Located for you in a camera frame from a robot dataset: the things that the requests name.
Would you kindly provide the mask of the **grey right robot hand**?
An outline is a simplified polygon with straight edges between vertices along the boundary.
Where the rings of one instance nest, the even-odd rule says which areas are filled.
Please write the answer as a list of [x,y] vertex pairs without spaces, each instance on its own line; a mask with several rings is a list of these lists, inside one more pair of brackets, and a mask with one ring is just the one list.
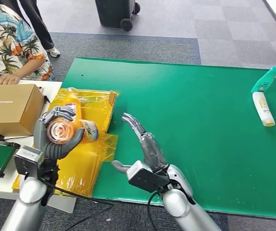
[[123,113],[122,120],[131,126],[138,138],[144,153],[143,161],[136,161],[133,165],[124,165],[119,161],[113,160],[112,165],[119,172],[125,173],[128,177],[132,177],[140,170],[159,176],[166,179],[168,175],[165,169],[168,166],[161,148],[155,137],[146,131],[138,120],[128,113]]

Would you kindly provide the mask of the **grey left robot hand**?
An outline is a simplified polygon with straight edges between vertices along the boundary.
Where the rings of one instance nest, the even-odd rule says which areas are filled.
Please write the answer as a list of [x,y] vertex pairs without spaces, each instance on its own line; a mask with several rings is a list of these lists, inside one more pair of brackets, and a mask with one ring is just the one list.
[[55,144],[48,137],[48,126],[54,119],[64,118],[73,121],[76,113],[66,106],[55,106],[38,119],[35,125],[34,147],[42,151],[46,159],[58,160],[67,157],[84,137],[84,128],[78,128],[75,135],[64,144]]

